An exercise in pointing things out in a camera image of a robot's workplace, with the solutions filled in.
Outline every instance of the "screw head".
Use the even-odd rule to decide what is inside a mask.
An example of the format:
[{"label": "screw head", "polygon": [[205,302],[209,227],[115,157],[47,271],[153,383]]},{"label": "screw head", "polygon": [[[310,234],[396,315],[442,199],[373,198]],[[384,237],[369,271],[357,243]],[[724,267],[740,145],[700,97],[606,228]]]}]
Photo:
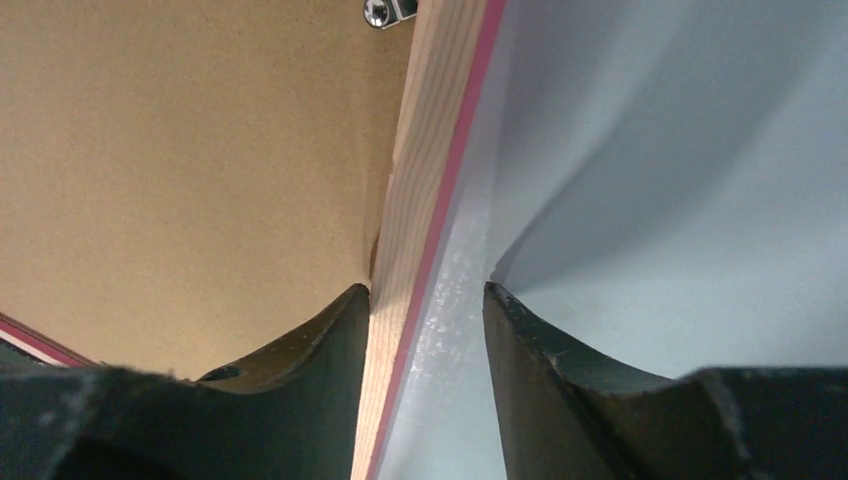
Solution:
[{"label": "screw head", "polygon": [[374,28],[382,28],[389,21],[389,6],[384,0],[365,0],[365,21]]}]

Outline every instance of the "pink trim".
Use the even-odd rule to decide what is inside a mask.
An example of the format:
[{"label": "pink trim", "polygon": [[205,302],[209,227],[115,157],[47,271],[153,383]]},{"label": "pink trim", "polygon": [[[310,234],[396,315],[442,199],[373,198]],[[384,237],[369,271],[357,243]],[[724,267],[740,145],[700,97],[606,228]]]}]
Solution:
[{"label": "pink trim", "polygon": [[439,247],[439,239],[442,236],[442,230],[445,226],[448,207],[450,206],[456,180],[459,176],[459,167],[462,165],[462,158],[465,155],[465,147],[468,144],[471,125],[474,122],[474,112],[477,109],[477,103],[480,100],[480,94],[483,90],[483,80],[486,78],[486,71],[489,68],[489,60],[492,57],[492,51],[494,50],[495,39],[498,35],[498,28],[500,27],[505,5],[506,0],[490,0],[483,16],[480,36],[477,39],[477,51],[474,54],[474,60],[471,63],[471,72],[468,75],[468,81],[465,85],[465,94],[462,98],[459,117],[456,121],[453,139],[451,140],[450,150],[448,151],[445,172],[442,175],[439,195],[436,199],[436,206],[433,209],[433,218],[430,220],[430,228],[427,231],[427,239],[424,243],[424,253],[421,256],[421,263],[418,266],[418,273],[415,276],[415,285],[412,289],[409,310],[406,313],[400,346],[398,347],[398,353],[392,367],[392,377],[386,393],[380,426],[377,429],[377,439],[374,443],[374,450],[371,452],[368,476],[366,477],[369,480],[375,478],[378,464],[380,463],[380,454],[383,451],[389,422],[397,400],[398,388],[405,373],[406,361],[409,357],[409,350],[424,301],[427,280],[430,278],[430,273],[433,270],[436,250]]},{"label": "pink trim", "polygon": [[0,330],[11,337],[14,337],[16,340],[40,350],[44,355],[49,356],[67,367],[86,367],[94,365],[94,362],[91,360],[70,349],[60,347],[53,340],[33,332],[29,328],[3,314],[0,314]]}]

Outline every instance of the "metal hardware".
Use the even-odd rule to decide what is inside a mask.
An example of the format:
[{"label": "metal hardware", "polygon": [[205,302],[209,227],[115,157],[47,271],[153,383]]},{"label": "metal hardware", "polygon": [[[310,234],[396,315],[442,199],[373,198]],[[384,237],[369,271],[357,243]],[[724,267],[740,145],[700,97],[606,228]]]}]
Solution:
[{"label": "metal hardware", "polygon": [[418,13],[418,0],[365,0],[365,22],[385,30]]},{"label": "metal hardware", "polygon": [[115,367],[0,375],[0,478],[341,480],[368,336],[354,285],[197,382]]},{"label": "metal hardware", "polygon": [[848,478],[848,369],[618,362],[488,283],[483,318],[507,476]]}]

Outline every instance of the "wood strip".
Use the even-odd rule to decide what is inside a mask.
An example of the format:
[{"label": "wood strip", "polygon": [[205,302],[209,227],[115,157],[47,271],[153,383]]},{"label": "wood strip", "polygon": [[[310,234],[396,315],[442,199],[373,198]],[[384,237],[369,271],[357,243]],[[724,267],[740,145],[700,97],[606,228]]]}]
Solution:
[{"label": "wood strip", "polygon": [[487,10],[488,3],[422,3],[416,20],[372,278],[353,480],[375,478],[379,464],[503,11],[504,0],[493,0]]}]

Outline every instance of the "white surface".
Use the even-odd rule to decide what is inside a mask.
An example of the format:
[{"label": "white surface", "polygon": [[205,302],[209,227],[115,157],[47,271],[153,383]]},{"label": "white surface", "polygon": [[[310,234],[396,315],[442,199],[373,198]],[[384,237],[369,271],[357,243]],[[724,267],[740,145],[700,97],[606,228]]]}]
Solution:
[{"label": "white surface", "polygon": [[505,252],[531,309],[655,373],[848,363],[846,5],[508,2],[379,478],[504,478]]}]

